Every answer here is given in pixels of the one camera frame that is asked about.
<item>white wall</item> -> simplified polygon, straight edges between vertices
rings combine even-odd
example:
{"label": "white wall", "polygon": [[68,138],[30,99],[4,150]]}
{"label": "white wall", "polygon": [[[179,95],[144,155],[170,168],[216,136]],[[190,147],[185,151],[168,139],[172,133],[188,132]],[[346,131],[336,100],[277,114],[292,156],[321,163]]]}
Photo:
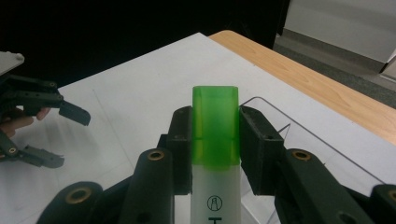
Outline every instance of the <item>white wall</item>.
{"label": "white wall", "polygon": [[386,63],[396,49],[396,0],[291,0],[285,28]]}

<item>circular logo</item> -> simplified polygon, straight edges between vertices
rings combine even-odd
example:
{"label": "circular logo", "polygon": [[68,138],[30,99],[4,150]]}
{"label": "circular logo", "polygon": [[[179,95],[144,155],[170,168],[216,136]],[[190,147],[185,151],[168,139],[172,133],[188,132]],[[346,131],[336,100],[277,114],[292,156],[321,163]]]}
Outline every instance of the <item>circular logo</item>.
{"label": "circular logo", "polygon": [[219,211],[222,207],[222,199],[217,195],[210,196],[210,198],[207,200],[207,207],[211,211]]}

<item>gray floor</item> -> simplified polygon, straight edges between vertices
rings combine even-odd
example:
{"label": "gray floor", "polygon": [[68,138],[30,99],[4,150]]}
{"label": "gray floor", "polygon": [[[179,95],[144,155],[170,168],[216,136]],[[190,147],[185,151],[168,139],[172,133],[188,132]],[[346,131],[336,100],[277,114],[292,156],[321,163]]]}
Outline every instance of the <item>gray floor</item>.
{"label": "gray floor", "polygon": [[383,64],[285,30],[274,50],[322,75],[396,108],[396,82],[378,73]]}

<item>green cap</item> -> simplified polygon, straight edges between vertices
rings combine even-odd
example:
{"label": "green cap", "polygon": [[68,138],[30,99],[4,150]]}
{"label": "green cap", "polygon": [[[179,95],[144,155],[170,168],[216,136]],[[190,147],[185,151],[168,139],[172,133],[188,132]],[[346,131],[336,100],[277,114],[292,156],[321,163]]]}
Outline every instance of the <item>green cap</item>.
{"label": "green cap", "polygon": [[192,90],[192,164],[223,169],[238,165],[239,104],[236,87]]}

